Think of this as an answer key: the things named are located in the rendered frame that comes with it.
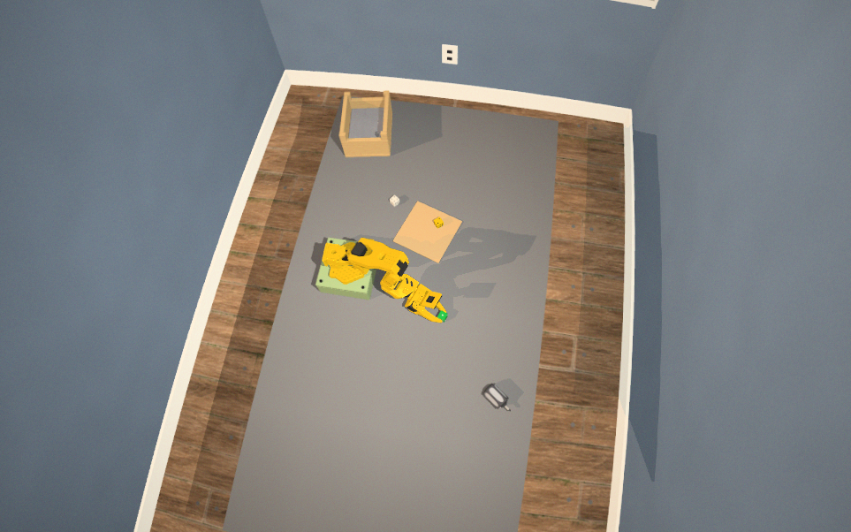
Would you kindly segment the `tan mat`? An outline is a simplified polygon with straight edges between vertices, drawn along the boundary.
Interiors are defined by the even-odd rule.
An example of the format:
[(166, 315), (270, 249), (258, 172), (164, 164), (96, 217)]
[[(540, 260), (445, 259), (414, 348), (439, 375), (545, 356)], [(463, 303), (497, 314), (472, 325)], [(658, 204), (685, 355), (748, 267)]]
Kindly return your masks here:
[[(444, 221), (436, 228), (434, 220)], [(417, 202), (393, 242), (439, 263), (462, 221), (428, 205)]]

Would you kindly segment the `light wooden crate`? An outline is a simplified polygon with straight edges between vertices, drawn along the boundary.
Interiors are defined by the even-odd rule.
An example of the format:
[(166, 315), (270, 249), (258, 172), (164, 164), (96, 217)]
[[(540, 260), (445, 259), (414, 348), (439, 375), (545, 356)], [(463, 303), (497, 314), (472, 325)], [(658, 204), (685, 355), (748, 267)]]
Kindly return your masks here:
[(346, 157), (390, 157), (390, 92), (384, 96), (350, 98), (343, 105), (339, 138)]

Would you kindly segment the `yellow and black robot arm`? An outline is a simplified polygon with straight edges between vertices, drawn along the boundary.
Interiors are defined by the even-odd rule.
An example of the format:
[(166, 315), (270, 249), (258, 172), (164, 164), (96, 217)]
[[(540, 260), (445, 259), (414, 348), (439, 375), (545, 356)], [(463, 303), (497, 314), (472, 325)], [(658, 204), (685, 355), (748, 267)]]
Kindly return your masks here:
[[(361, 238), (356, 244), (349, 242), (343, 246), (328, 243), (324, 257), (325, 262), (331, 267), (330, 277), (336, 278), (344, 285), (365, 277), (369, 269), (387, 271), (380, 285), (395, 299), (408, 298), (419, 285), (419, 281), (404, 274), (409, 264), (407, 259), (406, 252), (365, 238)], [(393, 290), (398, 282), (397, 288)]]

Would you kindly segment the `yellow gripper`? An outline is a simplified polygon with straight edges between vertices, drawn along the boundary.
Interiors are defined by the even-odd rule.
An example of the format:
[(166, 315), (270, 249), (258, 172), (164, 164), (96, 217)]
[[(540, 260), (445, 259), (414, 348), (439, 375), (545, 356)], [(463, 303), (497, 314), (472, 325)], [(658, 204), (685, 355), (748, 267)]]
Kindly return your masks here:
[[(432, 292), (429, 288), (422, 284), (419, 284), (416, 288), (417, 290), (413, 290), (411, 295), (408, 297), (406, 308), (417, 315), (421, 315), (428, 320), (431, 320), (431, 322), (441, 323), (443, 320), (434, 317), (425, 308), (439, 308), (440, 311), (444, 311), (443, 306), (439, 302), (442, 294)], [(446, 313), (446, 311), (444, 312)]]

